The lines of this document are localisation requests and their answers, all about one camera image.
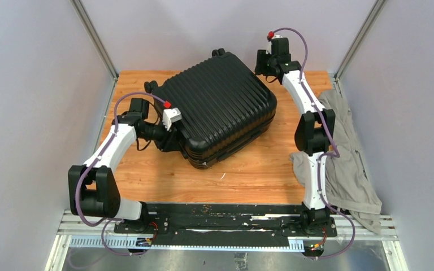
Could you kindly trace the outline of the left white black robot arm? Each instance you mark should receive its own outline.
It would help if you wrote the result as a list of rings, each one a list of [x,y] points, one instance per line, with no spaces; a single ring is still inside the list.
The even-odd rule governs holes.
[[[71,211],[89,226],[88,217],[101,221],[126,220],[136,233],[144,233],[150,227],[147,204],[126,199],[120,195],[114,173],[124,154],[140,138],[146,141],[164,142],[174,124],[182,120],[182,113],[170,102],[162,100],[160,123],[146,121],[150,103],[146,99],[133,98],[129,109],[114,115],[114,119],[102,144],[82,165],[73,165],[68,171],[68,188]]]

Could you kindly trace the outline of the black suitcase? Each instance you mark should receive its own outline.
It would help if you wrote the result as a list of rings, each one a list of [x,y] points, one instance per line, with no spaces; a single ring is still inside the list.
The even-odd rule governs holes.
[[[274,93],[233,53],[223,48],[166,79],[144,83],[147,93],[170,102],[182,119],[155,145],[180,152],[197,169],[223,161],[264,133],[273,121]]]

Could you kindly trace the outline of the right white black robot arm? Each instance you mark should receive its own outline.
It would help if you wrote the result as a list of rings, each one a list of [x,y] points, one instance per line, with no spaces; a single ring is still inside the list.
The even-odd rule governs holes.
[[[303,65],[291,58],[288,39],[269,32],[267,40],[268,47],[257,52],[255,74],[275,77],[301,113],[294,141],[297,149],[304,153],[304,168],[309,178],[305,182],[300,228],[312,236],[330,221],[325,166],[336,115],[333,110],[326,109],[311,91]]]

